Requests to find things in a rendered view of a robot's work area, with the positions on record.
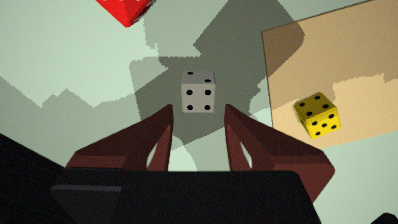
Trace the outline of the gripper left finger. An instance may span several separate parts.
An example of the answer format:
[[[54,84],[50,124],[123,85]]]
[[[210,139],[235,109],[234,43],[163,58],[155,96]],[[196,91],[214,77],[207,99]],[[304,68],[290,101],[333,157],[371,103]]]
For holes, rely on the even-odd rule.
[[[75,151],[65,168],[168,170],[173,124],[173,106],[168,104],[150,117]],[[154,155],[147,166],[154,147]]]

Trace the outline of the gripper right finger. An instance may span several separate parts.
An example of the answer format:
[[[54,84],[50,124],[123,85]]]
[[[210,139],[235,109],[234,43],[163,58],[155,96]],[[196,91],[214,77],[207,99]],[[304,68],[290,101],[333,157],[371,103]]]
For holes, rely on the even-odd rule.
[[[224,127],[230,170],[251,170],[243,145],[252,170],[296,172],[312,204],[335,173],[322,150],[250,118],[230,104],[225,105]]]

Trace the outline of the yellow die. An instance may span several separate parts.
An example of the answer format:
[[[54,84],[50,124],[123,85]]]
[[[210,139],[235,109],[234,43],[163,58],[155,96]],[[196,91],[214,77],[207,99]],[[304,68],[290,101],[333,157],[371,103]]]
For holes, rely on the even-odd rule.
[[[337,107],[322,93],[295,104],[294,108],[311,139],[341,128]]]

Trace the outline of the tan mat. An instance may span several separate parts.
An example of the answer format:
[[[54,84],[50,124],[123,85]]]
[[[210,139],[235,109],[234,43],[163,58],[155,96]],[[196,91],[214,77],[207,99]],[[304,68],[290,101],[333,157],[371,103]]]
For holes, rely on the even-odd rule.
[[[398,131],[398,0],[366,0],[261,31],[272,126],[318,149]],[[311,139],[294,105],[318,93],[341,128]]]

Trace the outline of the white die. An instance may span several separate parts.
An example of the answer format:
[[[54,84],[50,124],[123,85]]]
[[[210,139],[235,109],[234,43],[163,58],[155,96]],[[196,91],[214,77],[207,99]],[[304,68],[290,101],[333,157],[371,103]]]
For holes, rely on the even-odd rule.
[[[182,111],[215,112],[216,88],[213,71],[184,71],[181,82]]]

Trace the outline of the red die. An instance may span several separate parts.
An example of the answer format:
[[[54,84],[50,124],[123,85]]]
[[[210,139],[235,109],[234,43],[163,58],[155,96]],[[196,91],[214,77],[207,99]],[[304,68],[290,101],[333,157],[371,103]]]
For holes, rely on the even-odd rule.
[[[96,0],[124,27],[130,27],[141,19],[155,0]]]

